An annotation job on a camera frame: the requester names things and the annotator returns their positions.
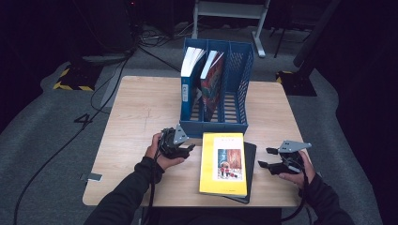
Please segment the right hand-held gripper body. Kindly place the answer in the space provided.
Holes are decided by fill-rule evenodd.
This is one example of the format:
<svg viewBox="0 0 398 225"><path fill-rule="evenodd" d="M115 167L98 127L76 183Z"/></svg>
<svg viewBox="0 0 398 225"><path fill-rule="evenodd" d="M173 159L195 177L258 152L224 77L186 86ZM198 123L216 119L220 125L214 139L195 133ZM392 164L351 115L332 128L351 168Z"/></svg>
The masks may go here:
<svg viewBox="0 0 398 225"><path fill-rule="evenodd" d="M280 163L269 165L271 174L290 173L298 174L304 168L303 160L299 151L310 148L312 145L308 142L296 142L285 140L278 148L278 155L281 158Z"/></svg>

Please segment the person's right hand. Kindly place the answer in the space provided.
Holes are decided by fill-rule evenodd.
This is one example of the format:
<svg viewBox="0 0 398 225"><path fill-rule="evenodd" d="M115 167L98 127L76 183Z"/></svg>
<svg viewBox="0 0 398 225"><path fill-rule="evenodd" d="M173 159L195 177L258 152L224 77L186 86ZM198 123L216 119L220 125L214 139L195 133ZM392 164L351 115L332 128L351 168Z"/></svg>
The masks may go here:
<svg viewBox="0 0 398 225"><path fill-rule="evenodd" d="M311 184L315 177L315 170L313 164L308 159L307 154L303 151L299 151L299 154L302 157L304 168L298 174L290 174L290 173L280 173L278 175L279 178L292 182L297 185L298 188L304 189L306 184Z"/></svg>

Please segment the yellow book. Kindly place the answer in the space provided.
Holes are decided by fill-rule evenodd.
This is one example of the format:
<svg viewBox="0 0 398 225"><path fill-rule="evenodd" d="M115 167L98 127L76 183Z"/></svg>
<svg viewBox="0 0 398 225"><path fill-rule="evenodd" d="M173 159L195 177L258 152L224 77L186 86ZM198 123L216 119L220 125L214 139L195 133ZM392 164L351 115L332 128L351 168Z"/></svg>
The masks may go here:
<svg viewBox="0 0 398 225"><path fill-rule="evenodd" d="M203 134L199 192L228 197L247 196L242 133Z"/></svg>

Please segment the red illustrated book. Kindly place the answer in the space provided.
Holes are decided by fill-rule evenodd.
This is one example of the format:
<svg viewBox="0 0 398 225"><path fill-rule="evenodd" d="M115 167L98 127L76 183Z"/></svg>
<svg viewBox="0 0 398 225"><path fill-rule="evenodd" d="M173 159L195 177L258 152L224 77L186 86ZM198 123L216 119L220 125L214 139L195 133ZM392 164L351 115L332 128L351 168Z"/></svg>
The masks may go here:
<svg viewBox="0 0 398 225"><path fill-rule="evenodd" d="M204 120L212 119L219 100L222 80L224 52L210 51L200 76Z"/></svg>

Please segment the black book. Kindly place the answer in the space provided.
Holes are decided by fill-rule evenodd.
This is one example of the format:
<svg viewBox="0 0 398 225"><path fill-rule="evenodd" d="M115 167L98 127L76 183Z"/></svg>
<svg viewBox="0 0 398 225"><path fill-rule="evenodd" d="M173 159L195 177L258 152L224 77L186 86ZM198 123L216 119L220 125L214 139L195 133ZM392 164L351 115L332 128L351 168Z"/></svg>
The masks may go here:
<svg viewBox="0 0 398 225"><path fill-rule="evenodd" d="M247 195L245 197L227 196L227 199L248 204L251 198L252 183L253 183L253 169L255 163L257 146L253 143L245 142L245 165L246 165L246 178L247 178Z"/></svg>

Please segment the person's left hand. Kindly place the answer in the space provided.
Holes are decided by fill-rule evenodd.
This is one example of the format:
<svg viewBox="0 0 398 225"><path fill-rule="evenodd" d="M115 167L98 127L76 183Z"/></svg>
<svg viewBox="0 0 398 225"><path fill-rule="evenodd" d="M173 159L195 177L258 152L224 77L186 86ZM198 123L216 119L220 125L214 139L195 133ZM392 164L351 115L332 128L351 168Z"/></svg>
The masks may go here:
<svg viewBox="0 0 398 225"><path fill-rule="evenodd" d="M158 150L158 145L159 145L159 140L161 138L160 133L156 133L152 137L152 142L151 144L147 147L145 156L148 158L153 158L157 160L157 163L161 166L161 168L166 171L168 168L181 164L182 162L185 161L183 157L178 157L178 158L167 158L164 157L163 155L159 154L157 152Z"/></svg>

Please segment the dark slanted pole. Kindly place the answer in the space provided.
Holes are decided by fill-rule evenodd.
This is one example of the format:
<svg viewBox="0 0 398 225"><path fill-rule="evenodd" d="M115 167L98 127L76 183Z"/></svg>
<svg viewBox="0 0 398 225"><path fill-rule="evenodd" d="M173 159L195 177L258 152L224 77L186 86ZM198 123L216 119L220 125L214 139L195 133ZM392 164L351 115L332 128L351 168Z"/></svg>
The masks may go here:
<svg viewBox="0 0 398 225"><path fill-rule="evenodd" d="M331 18L332 14L334 13L340 2L341 0L331 0L330 4L322 14L320 20L316 23L314 30L310 33L308 39L304 42L298 54L293 60L293 64L297 68L300 68L309 58L310 53L315 48L316 42L320 38L321 33L328 24L329 19Z"/></svg>

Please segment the white metal stand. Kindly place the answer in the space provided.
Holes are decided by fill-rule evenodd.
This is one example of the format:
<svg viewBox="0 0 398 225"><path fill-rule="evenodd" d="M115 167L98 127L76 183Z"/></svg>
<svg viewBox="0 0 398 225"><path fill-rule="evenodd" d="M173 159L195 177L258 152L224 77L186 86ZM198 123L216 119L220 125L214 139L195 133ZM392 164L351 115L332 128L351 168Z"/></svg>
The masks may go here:
<svg viewBox="0 0 398 225"><path fill-rule="evenodd" d="M258 24L256 30L252 31L253 43L256 47L258 56L264 58L266 56L266 51L262 45L260 36L268 13L269 3L270 0L264 0L264 3L261 5L195 0L191 37L198 38L198 21L200 16L254 19L258 21Z"/></svg>

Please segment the blue book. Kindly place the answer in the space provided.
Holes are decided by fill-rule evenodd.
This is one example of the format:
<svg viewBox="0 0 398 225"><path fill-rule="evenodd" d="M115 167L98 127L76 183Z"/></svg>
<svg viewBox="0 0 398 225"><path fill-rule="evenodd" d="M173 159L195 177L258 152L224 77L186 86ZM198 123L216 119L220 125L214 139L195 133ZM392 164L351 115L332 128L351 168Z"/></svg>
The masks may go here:
<svg viewBox="0 0 398 225"><path fill-rule="evenodd" d="M188 47L181 66L181 120L190 120L197 92L198 76L201 74L206 51Z"/></svg>

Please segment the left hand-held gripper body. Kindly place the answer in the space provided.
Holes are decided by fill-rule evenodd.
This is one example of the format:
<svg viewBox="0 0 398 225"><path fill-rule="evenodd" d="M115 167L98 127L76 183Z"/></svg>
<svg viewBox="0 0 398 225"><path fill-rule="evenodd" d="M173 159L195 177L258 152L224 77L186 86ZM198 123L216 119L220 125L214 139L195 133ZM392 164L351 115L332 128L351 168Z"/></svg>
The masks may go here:
<svg viewBox="0 0 398 225"><path fill-rule="evenodd" d="M181 145L189 139L180 124L176 127L167 127L161 131L159 149L166 158L177 158L181 152L185 152Z"/></svg>

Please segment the yellow black striped base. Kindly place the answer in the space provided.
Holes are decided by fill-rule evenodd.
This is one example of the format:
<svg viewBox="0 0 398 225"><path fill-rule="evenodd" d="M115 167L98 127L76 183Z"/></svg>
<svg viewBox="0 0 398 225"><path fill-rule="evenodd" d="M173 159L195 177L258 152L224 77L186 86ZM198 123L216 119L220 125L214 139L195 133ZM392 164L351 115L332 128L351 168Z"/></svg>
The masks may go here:
<svg viewBox="0 0 398 225"><path fill-rule="evenodd" d="M275 74L276 82L280 83L288 96L316 97L317 93L308 77L298 72L278 71Z"/></svg>
<svg viewBox="0 0 398 225"><path fill-rule="evenodd" d="M54 89L94 91L102 66L75 67L67 65Z"/></svg>

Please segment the silver table bracket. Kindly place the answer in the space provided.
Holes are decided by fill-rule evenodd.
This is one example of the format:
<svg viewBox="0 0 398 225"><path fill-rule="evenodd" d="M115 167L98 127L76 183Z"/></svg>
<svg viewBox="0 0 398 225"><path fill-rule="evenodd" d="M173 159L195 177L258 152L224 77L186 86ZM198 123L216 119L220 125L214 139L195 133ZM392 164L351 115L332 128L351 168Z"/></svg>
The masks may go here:
<svg viewBox="0 0 398 225"><path fill-rule="evenodd" d="M80 179L85 182L88 181L100 182L102 179L102 175L97 173L82 173Z"/></svg>

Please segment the blue plastic file rack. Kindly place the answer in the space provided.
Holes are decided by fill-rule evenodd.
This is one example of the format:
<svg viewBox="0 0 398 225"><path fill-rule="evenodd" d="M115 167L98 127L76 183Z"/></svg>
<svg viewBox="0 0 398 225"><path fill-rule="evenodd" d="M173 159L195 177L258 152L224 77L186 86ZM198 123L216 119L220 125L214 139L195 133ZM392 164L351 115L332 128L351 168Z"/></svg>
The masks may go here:
<svg viewBox="0 0 398 225"><path fill-rule="evenodd" d="M248 127L245 99L253 67L253 45L213 39L186 38L189 47L224 53L220 101L211 121L205 121L205 105L201 98L181 101L179 123L190 138L201 138L204 132L241 132Z"/></svg>

